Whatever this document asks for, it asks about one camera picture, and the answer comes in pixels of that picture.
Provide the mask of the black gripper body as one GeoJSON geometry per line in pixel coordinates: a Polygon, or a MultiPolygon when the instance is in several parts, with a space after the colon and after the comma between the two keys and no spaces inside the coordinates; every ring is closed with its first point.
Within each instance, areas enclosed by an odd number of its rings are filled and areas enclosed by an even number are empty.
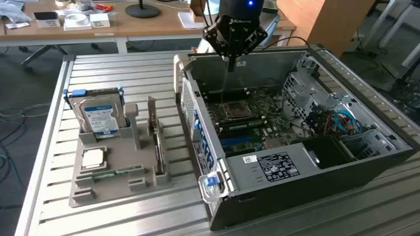
{"type": "Polygon", "coordinates": [[[220,32],[253,32],[260,27],[263,0],[221,0],[216,28],[220,32]]]}

